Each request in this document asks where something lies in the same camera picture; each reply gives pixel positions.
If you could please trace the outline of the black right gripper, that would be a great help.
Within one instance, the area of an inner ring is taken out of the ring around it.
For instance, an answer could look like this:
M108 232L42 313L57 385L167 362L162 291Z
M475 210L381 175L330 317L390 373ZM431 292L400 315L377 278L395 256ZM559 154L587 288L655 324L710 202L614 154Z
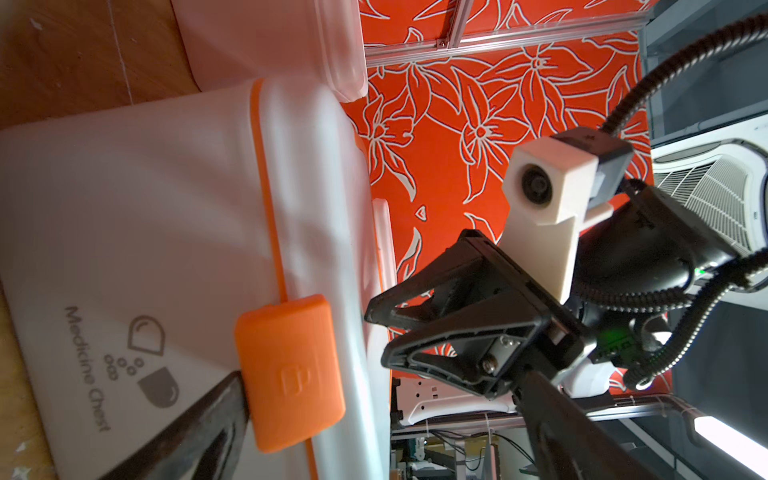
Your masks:
M594 336L486 235L465 229L419 272L374 297L364 320L403 329L381 364L495 398L527 370L559 384Z

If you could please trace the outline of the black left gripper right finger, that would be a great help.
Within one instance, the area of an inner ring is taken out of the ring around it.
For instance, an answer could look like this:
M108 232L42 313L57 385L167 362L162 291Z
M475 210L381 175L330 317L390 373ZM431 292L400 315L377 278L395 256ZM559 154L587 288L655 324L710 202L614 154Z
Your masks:
M654 479L539 372L515 390L541 479Z

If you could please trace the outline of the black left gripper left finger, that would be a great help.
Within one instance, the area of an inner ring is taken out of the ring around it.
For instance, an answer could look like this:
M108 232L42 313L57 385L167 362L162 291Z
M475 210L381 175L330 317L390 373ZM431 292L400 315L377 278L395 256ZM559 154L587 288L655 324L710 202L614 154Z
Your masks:
M232 479L249 408L242 375L225 377L105 479Z

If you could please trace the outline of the grey first aid box orange handle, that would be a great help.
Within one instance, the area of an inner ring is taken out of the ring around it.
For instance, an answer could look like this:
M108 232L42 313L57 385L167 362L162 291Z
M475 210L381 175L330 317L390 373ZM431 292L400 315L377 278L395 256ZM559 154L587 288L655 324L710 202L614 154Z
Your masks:
M239 371L232 479L386 478L373 213L307 78L4 130L1 282L58 476L105 479Z

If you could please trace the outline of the pink first aid box white handle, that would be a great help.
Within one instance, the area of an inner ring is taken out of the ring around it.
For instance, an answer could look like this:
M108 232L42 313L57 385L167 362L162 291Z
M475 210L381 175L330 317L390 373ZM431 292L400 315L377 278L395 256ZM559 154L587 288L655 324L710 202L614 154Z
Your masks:
M357 1L176 0L172 7L202 91L297 75L327 85L343 103L367 95Z

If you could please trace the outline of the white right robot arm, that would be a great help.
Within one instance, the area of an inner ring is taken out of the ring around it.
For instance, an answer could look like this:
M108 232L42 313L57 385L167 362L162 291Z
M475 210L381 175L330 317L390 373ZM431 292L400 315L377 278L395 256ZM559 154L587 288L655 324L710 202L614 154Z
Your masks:
M759 13L719 28L646 74L599 128L518 146L502 237L476 229L374 297L364 318L395 327L381 363L529 415L604 364L632 390L671 370L713 307L753 290L767 253L741 255L661 189L628 178L621 129L663 86L714 55L762 41Z

